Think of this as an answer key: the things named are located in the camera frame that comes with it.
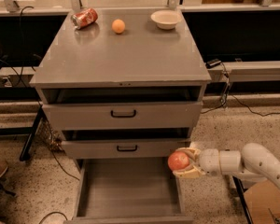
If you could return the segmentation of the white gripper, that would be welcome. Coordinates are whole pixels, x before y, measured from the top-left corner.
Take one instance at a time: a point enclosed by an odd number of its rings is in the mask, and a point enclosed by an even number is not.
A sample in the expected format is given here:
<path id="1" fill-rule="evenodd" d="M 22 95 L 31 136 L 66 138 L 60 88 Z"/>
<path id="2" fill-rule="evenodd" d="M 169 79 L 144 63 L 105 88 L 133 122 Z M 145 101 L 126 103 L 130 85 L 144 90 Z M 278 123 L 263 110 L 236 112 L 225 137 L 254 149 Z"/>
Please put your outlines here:
<path id="1" fill-rule="evenodd" d="M 205 149 L 201 154 L 196 148 L 180 148 L 177 151 L 185 152 L 188 155 L 189 166 L 199 162 L 202 170 L 196 166 L 193 166 L 191 169 L 175 170 L 173 174 L 176 177 L 198 178 L 203 175 L 216 176 L 220 174 L 219 151 L 217 149 Z"/>

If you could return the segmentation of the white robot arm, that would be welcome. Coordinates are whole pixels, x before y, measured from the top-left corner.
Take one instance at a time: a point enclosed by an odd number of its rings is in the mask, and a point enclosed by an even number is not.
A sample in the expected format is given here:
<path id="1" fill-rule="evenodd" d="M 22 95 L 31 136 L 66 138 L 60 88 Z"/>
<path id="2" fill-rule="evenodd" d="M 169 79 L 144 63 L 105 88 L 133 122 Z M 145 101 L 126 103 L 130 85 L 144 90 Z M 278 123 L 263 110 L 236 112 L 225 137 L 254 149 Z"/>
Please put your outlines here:
<path id="1" fill-rule="evenodd" d="M 257 143 L 244 145 L 241 151 L 182 147 L 168 158 L 168 166 L 178 178 L 202 175 L 232 175 L 241 180 L 270 180 L 280 190 L 280 160 Z"/>

